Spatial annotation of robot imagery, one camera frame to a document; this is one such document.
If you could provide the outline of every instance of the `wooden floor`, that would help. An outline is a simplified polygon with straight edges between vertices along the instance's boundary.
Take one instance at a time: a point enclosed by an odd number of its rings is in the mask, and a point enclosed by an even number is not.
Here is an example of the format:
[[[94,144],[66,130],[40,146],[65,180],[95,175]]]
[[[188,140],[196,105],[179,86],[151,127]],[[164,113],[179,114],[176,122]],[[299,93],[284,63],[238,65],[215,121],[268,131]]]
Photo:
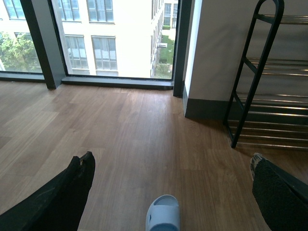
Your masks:
[[[232,149],[221,121],[185,118],[172,91],[0,82],[0,213],[87,150],[96,171],[79,231],[144,231],[163,194],[179,200],[182,231],[268,231],[255,152],[308,183],[308,152]]]

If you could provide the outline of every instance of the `building window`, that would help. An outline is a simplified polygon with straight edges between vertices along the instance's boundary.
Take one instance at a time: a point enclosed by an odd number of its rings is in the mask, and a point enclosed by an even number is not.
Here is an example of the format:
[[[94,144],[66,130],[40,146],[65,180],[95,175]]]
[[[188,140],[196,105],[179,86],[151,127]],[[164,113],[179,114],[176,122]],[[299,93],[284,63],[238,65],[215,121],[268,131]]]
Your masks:
[[[116,39],[92,37],[95,64],[97,70],[117,70]]]
[[[25,19],[20,0],[4,0],[4,4],[10,19]]]
[[[72,68],[88,69],[87,54],[83,37],[66,36],[65,40]]]
[[[77,0],[58,0],[62,21],[80,21]]]
[[[32,41],[32,37],[30,33],[14,32],[14,34],[16,38],[20,35],[20,36],[24,36],[25,39]]]
[[[165,3],[164,26],[170,26],[171,3]]]
[[[172,28],[177,27],[177,17],[178,17],[178,4],[174,4],[173,5]]]
[[[91,22],[113,22],[112,0],[87,0]]]

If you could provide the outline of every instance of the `slipper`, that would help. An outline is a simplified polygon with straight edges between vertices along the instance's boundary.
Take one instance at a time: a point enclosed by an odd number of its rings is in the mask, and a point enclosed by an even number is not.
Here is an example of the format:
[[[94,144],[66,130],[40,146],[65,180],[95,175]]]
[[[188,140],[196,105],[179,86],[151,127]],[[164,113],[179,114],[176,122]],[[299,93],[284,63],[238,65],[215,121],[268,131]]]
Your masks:
[[[149,207],[145,222],[146,231],[180,231],[180,208],[177,199],[162,195]]]

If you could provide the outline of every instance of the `baseboard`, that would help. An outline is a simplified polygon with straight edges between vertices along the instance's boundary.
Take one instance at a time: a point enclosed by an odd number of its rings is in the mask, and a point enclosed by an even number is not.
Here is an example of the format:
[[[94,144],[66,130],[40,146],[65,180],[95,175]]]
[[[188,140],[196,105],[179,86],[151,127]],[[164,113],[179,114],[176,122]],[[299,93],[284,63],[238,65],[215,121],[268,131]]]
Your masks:
[[[200,99],[190,99],[187,97],[186,89],[183,91],[183,108],[184,115],[186,118],[198,118],[198,119],[217,119],[223,120],[226,110],[227,101],[215,101],[215,100],[200,100]],[[278,116],[271,115],[273,113],[277,114],[298,114],[298,110],[287,111],[285,109],[267,109],[267,108],[253,108],[256,114],[249,113],[246,121],[256,121],[256,122],[271,122],[271,123],[281,123],[281,124],[295,124],[295,125],[308,125],[308,120],[305,117],[305,111],[301,112],[303,117],[296,116]],[[265,112],[268,115],[260,115],[258,112]],[[231,107],[231,111],[228,119],[239,120],[241,117],[241,110],[237,103]]]

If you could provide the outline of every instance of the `grass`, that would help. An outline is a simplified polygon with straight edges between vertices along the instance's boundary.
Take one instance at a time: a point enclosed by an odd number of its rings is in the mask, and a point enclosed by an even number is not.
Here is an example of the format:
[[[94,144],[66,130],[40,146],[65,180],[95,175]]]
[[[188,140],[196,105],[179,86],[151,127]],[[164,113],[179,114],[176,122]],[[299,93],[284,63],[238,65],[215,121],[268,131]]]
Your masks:
[[[159,62],[163,64],[173,64],[174,41],[168,35],[162,36],[162,43],[167,43],[167,48],[160,49]]]

